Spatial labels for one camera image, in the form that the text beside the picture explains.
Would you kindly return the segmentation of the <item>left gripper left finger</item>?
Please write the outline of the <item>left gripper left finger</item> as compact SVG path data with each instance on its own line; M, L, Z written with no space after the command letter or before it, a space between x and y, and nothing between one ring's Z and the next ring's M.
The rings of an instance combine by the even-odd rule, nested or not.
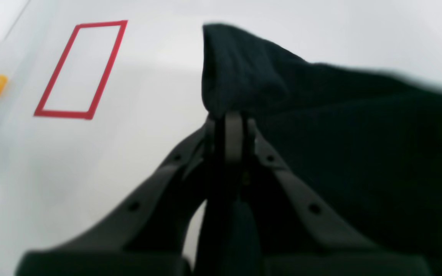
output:
M26 253L16 275L191 276L182 249L205 199L203 158L214 130L214 119L207 117L103 220L55 248Z

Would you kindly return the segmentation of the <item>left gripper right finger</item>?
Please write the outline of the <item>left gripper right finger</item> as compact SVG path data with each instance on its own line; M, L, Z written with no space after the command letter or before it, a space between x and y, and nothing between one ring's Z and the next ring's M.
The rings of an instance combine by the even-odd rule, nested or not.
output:
M353 228L314 190L290 171L276 150L240 112L225 115L225 164L252 174L254 196L280 191L291 220L302 227L293 239L303 239L295 254L263 259L265 276L430 276L425 259L386 250Z

